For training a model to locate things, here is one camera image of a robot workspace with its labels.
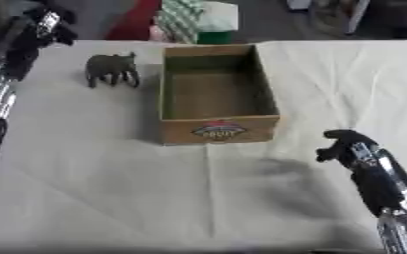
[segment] cardboard box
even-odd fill
[[[165,144],[267,141],[279,120],[253,45],[165,49],[160,107]]]

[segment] white table surface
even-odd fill
[[[375,220],[322,132],[353,128],[407,169],[407,42],[259,45],[282,112],[268,143],[164,147],[165,45],[80,41],[42,51],[0,151],[0,248],[379,248]],[[143,78],[86,87],[94,54],[134,50]]]

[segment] metal robot arm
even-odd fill
[[[367,208],[378,218],[378,231],[389,254],[407,254],[407,173],[372,139],[351,130],[325,132],[336,139],[317,150],[319,162],[337,159],[352,170],[352,179]]]
[[[34,0],[38,6],[13,17],[0,30],[0,145],[7,117],[15,103],[15,81],[23,80],[39,55],[39,48],[54,42],[71,45],[76,33],[68,28],[75,14],[50,0]]]

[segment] printed logo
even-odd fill
[[[227,141],[247,130],[234,123],[225,121],[213,121],[205,124],[204,127],[194,130],[192,133],[212,141]]]

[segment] elephant figurine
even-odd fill
[[[94,55],[86,64],[86,78],[89,88],[96,88],[96,80],[106,82],[106,77],[111,76],[111,86],[115,86],[120,76],[129,83],[129,75],[132,77],[132,87],[137,88],[140,84],[140,77],[136,69],[136,54],[131,52],[128,56]]]

